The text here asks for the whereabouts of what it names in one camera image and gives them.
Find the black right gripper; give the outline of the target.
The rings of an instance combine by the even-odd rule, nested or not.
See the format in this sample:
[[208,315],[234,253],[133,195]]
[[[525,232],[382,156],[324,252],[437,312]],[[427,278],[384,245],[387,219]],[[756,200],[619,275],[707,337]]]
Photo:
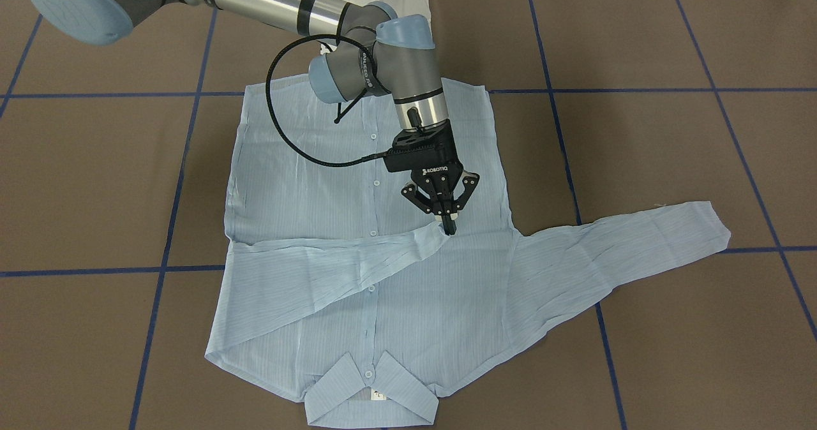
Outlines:
[[[472,197],[481,176],[462,172],[451,121],[446,119],[425,130],[400,131],[386,151],[384,163],[388,172],[410,173],[415,184],[404,185],[401,195],[424,214],[444,216],[444,233],[455,235],[457,217]],[[444,202],[436,194],[427,195],[423,191],[428,185],[431,189],[447,189]]]

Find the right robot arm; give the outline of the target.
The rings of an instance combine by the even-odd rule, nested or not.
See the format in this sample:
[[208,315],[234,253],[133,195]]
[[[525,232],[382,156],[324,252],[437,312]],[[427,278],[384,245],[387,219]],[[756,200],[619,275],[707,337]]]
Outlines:
[[459,212],[481,179],[468,172],[457,146],[431,26],[423,15],[400,17],[390,5],[345,0],[30,0],[43,18],[74,40],[110,45],[172,3],[206,5],[299,36],[271,63],[266,88],[284,55],[307,41],[334,41],[332,52],[310,61],[308,78],[318,99],[345,104],[336,118],[366,96],[392,97],[400,132],[387,151],[346,162],[324,161],[283,141],[316,165],[352,167],[380,159],[388,172],[410,172],[403,197],[454,235]]

